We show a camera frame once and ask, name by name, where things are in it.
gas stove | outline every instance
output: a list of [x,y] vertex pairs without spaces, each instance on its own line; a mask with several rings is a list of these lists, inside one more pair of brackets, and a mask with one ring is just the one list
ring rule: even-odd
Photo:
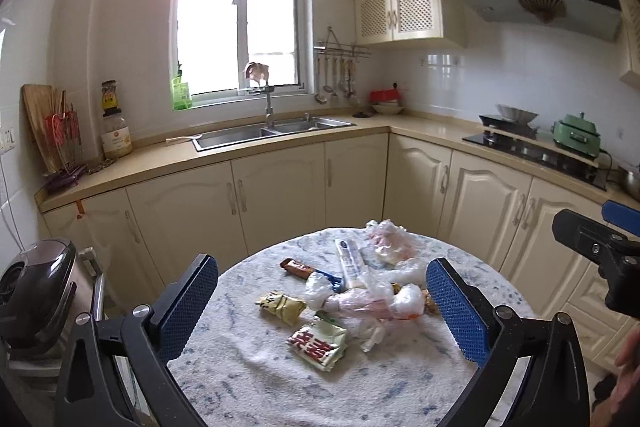
[[[511,134],[517,134],[529,139],[535,138],[537,134],[538,128],[536,127],[504,120],[500,116],[481,116],[480,118],[485,126],[494,127]],[[526,140],[505,136],[504,134],[490,130],[486,130],[482,134],[468,136],[463,138],[463,140],[489,147],[512,156],[517,156],[518,158],[562,172],[576,180],[593,185],[593,187],[606,190],[606,171],[600,171],[597,167],[588,165],[561,152],[545,148],[542,145],[536,145]]]

stainless steel sink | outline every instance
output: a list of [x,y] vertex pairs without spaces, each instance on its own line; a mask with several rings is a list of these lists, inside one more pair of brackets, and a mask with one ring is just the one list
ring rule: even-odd
[[215,149],[216,147],[223,147],[225,145],[245,143],[274,136],[284,136],[287,134],[297,134],[322,129],[334,129],[338,127],[348,127],[351,125],[353,125],[353,123],[332,120],[331,118],[294,118],[292,120],[276,120],[273,127],[266,127],[264,124],[257,123],[254,125],[243,125],[241,127],[231,127],[229,129],[212,131],[205,133],[202,137],[192,141],[196,151],[201,152],[209,149]]

range hood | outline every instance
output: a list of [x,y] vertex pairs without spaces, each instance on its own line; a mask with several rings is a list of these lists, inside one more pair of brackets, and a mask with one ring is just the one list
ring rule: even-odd
[[462,0],[485,21],[537,24],[614,41],[619,0]]

round table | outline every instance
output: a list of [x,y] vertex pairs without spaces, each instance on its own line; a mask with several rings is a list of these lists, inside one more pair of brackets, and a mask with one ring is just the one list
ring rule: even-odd
[[[535,316],[513,286],[478,258],[414,237],[420,257],[446,257],[494,306]],[[327,229],[267,248],[220,276],[181,356],[168,364],[208,425],[437,425],[465,388],[477,366],[463,358],[439,315],[395,321],[381,344],[369,353],[348,347],[329,373],[290,350],[286,338],[314,312],[305,310],[290,327],[254,301],[271,290],[302,296],[304,281],[279,266],[287,257],[341,275],[338,238],[354,239],[369,266],[383,267],[365,230]],[[488,425],[502,424],[525,368],[521,359]]]

metal bowl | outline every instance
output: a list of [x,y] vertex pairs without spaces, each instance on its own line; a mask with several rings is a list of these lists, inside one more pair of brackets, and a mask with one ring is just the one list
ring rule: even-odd
[[507,120],[514,121],[516,123],[527,124],[538,116],[536,112],[509,107],[508,105],[502,105],[501,103],[497,103],[495,107],[498,108],[498,112],[500,113],[501,117],[506,118]]
[[640,201],[640,172],[637,169],[618,166],[618,183],[629,196]]

